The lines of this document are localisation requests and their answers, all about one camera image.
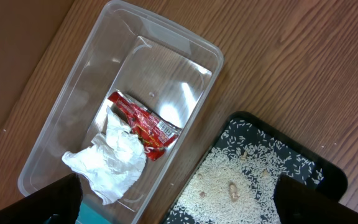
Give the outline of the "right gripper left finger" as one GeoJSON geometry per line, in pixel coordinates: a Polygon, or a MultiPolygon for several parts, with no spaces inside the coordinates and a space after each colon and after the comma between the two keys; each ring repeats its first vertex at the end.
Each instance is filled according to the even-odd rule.
{"type": "Polygon", "coordinates": [[[82,199],[80,178],[70,174],[0,210],[0,224],[75,223],[82,199]]]}

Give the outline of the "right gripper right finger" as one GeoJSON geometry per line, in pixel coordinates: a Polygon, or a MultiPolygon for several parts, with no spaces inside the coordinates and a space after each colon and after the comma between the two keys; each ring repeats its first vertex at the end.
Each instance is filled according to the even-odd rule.
{"type": "Polygon", "coordinates": [[[278,178],[273,201],[282,224],[358,224],[357,212],[286,175],[278,178]]]}

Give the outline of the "white napkin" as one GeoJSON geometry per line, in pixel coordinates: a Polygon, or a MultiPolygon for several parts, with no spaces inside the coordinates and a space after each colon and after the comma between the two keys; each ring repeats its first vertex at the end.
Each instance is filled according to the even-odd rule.
{"type": "Polygon", "coordinates": [[[106,132],[98,133],[90,147],[77,153],[67,151],[62,156],[72,171],[85,176],[103,205],[124,196],[141,176],[147,158],[131,127],[110,108],[106,112],[106,132]]]}

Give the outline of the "red snack wrapper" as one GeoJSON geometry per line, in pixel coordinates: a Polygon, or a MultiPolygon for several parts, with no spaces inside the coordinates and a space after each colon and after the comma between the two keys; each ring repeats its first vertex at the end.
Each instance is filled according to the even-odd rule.
{"type": "Polygon", "coordinates": [[[179,137],[181,129],[165,121],[133,97],[114,91],[108,96],[127,118],[131,133],[138,135],[146,156],[156,161],[179,137]]]}

